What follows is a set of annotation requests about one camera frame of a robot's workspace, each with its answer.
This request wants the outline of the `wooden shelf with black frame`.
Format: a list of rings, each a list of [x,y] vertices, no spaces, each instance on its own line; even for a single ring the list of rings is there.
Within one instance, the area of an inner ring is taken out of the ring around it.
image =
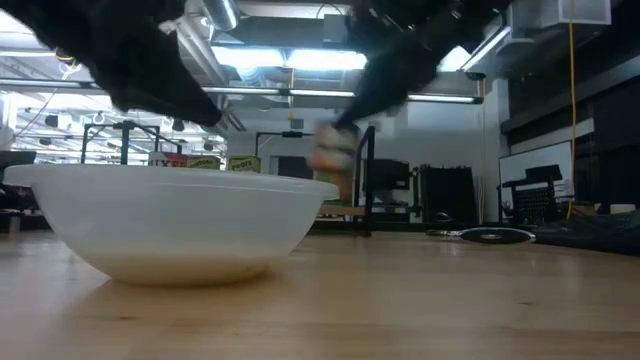
[[[351,216],[356,221],[373,222],[372,175],[375,134],[372,127],[360,134],[353,174],[353,200],[341,203],[336,185],[317,179],[233,172],[186,167],[131,167],[121,169],[145,187],[167,186],[170,202],[179,208],[204,208],[209,200],[215,208],[206,213],[220,224],[247,222],[258,236],[299,240],[322,214]]]

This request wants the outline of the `black metal table frame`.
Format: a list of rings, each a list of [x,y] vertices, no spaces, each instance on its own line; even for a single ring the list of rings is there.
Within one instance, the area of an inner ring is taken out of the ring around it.
[[[311,227],[311,232],[340,232],[353,233],[370,237],[373,232],[419,232],[427,231],[427,226],[421,223],[385,223],[356,221],[333,221],[318,219]]]

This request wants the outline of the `silver ventilation duct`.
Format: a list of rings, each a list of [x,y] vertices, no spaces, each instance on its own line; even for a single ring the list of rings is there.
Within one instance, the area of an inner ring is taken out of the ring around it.
[[[240,9],[234,0],[201,0],[204,13],[216,30],[229,31],[240,22]]]

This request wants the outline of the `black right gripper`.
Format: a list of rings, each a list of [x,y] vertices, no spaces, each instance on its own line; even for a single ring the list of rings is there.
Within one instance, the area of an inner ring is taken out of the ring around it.
[[[473,54],[510,0],[359,0],[349,11],[349,46],[368,63],[336,118],[353,126],[403,104],[425,86],[424,60],[439,65],[460,47]]]

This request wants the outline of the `short orange-print oranges can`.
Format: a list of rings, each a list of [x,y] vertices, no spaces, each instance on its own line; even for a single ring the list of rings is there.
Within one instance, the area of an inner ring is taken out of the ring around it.
[[[317,126],[313,134],[313,148],[308,165],[322,172],[349,172],[352,170],[359,145],[357,126],[336,127],[325,123]]]

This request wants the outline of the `silver metal kitchen utensil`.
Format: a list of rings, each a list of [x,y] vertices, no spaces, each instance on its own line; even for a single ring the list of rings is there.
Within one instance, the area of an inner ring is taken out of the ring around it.
[[[536,241],[536,236],[531,232],[506,227],[475,227],[457,231],[427,230],[426,234],[481,245],[516,245]]]

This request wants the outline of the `thin black arch frame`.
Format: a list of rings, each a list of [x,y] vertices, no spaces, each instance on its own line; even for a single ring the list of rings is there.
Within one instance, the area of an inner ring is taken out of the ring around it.
[[[282,131],[282,132],[258,131],[255,133],[255,136],[254,136],[254,145],[253,145],[254,158],[260,157],[260,150],[264,145],[268,143],[268,140],[265,140],[263,143],[260,142],[260,139],[263,136],[283,138],[283,139],[303,139],[303,138],[311,138],[312,134],[296,131],[296,130],[288,130],[288,131]],[[301,149],[294,149],[289,151],[287,154],[285,154],[285,157],[307,158],[309,154],[310,154],[309,150],[303,151]]]

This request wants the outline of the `tomatoes can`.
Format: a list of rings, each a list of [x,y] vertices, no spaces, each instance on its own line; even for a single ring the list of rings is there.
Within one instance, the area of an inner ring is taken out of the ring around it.
[[[188,168],[219,170],[220,165],[221,160],[217,156],[189,155],[186,157]]]

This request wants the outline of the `white board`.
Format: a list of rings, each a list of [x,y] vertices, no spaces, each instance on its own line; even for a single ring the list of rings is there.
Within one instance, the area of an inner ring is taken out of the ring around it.
[[[528,168],[557,165],[562,178],[554,181],[555,195],[569,195],[571,178],[571,142],[561,142],[515,155],[503,157],[499,160],[500,180],[502,183],[521,180],[526,177]]]

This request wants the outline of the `long overhead light bar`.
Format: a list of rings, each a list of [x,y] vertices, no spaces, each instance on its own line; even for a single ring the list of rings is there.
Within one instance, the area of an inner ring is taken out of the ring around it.
[[[104,93],[104,90],[94,82],[50,79],[0,78],[0,90],[25,90],[44,92],[45,90],[49,89],[58,89],[62,93],[70,94]],[[355,97],[355,94],[353,92],[334,90],[216,86],[205,86],[202,88],[202,90],[207,93],[222,95],[322,97],[339,99],[349,99]],[[472,97],[445,94],[409,94],[408,101],[425,103],[481,104],[484,102],[484,98],[478,96]]]

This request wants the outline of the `black box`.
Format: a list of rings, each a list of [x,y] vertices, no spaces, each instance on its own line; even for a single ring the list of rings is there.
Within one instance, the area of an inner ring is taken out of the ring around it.
[[[373,162],[373,191],[409,190],[410,165],[393,159],[375,159]]]

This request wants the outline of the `white ceiling unit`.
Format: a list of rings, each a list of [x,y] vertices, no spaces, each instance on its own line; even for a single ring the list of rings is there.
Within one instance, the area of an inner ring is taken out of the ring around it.
[[[536,29],[569,22],[610,25],[611,0],[515,0],[511,21],[516,27]]]

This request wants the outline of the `black oven mitt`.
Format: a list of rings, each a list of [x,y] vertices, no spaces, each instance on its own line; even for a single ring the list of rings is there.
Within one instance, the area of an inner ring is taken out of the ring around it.
[[[640,210],[581,216],[531,229],[539,244],[640,257]]]

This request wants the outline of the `black cabinet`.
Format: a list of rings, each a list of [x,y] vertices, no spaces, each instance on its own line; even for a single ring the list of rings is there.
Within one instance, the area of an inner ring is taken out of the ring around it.
[[[419,170],[424,224],[453,226],[478,223],[471,167],[421,165]]]

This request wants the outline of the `black perforated stand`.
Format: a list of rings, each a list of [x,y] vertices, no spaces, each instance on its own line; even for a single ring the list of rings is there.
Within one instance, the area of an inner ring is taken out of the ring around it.
[[[517,225],[540,225],[559,221],[561,204],[573,199],[560,166],[543,165],[525,169],[521,179],[497,187],[502,215]]]

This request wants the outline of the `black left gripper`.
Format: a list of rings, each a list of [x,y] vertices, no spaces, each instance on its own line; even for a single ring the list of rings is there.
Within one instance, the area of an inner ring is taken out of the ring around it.
[[[160,25],[184,14],[185,0],[0,0],[51,49],[99,74],[99,86],[124,111],[144,110],[214,126],[221,110],[191,76],[177,39]]]

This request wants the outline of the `translucent white bowl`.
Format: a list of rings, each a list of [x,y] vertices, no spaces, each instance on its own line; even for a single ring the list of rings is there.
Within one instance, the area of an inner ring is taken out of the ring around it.
[[[194,286],[242,281],[285,259],[296,240],[226,226],[215,206],[179,208],[167,186],[145,187],[127,165],[19,165],[7,186],[32,190],[56,235],[86,263],[129,284]]]

